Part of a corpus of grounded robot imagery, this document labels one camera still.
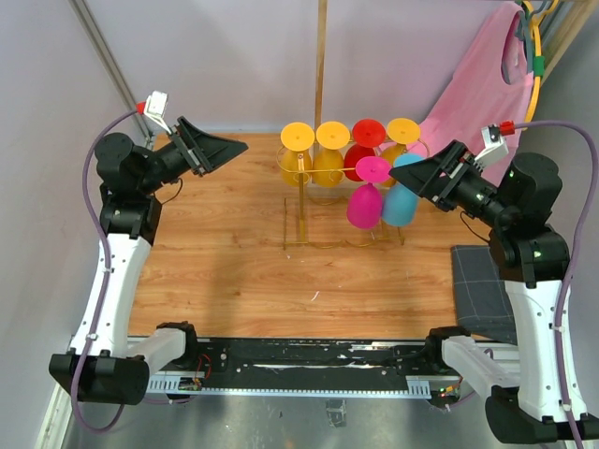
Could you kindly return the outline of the yellow plastic wine glass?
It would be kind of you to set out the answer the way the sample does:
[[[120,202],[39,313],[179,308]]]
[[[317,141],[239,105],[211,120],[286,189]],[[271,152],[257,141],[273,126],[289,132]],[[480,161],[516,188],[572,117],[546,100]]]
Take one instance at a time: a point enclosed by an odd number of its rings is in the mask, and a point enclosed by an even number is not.
[[[409,144],[420,138],[420,127],[411,119],[396,118],[387,124],[388,143],[382,145],[380,156],[395,167],[396,159],[407,153]]]

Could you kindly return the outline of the blue plastic wine glass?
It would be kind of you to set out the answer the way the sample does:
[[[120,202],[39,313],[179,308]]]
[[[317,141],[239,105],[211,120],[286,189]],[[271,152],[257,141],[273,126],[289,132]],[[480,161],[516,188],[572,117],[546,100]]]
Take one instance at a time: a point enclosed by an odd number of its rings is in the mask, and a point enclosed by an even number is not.
[[[387,225],[407,226],[415,218],[417,203],[418,196],[397,181],[385,196],[382,219]]]

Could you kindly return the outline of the red plastic wine glass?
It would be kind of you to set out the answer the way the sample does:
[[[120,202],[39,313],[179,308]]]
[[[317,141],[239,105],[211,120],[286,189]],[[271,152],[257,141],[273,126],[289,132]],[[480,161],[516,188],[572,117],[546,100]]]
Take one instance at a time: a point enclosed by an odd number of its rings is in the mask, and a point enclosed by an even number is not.
[[[344,175],[350,181],[362,181],[356,172],[357,163],[364,157],[376,156],[375,147],[386,138],[385,127],[375,119],[365,118],[357,121],[352,128],[355,143],[344,156]]]

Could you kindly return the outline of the magenta plastic wine glass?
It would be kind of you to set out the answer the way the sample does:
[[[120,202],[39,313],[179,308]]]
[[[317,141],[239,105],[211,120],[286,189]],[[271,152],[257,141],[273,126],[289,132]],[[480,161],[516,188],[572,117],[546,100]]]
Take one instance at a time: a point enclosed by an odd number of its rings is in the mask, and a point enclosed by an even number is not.
[[[355,170],[364,184],[350,196],[346,217],[356,228],[371,229],[378,225],[384,205],[376,184],[389,179],[391,165],[380,156],[367,156],[357,162]]]

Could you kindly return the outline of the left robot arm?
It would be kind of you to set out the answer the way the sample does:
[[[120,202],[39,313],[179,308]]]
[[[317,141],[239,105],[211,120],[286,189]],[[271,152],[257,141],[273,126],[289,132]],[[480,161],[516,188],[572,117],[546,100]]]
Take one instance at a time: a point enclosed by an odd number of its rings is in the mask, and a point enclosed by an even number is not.
[[[168,144],[152,151],[108,127],[88,156],[101,179],[102,207],[91,218],[99,236],[93,286],[80,326],[49,373],[75,402],[137,405],[153,375],[168,364],[193,368],[200,359],[192,324],[166,322],[134,345],[128,324],[139,278],[163,209],[159,189],[191,172],[214,172],[247,151],[246,143],[210,135],[180,117]]]

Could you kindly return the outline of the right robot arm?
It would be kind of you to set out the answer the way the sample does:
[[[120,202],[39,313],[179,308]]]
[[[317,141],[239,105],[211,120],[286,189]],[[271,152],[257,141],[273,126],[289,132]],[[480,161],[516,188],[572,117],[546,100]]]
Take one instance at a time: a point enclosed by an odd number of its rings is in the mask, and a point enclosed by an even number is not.
[[[566,278],[575,256],[548,224],[562,189],[556,164],[541,154],[519,154],[493,185],[454,141],[433,157],[392,168],[390,175],[439,210],[462,209],[489,227],[489,252],[515,319],[518,375],[486,355],[460,326],[431,330],[426,367],[436,374],[456,371],[484,399],[500,442],[570,441],[582,447],[595,440],[598,420],[577,388],[567,327]]]

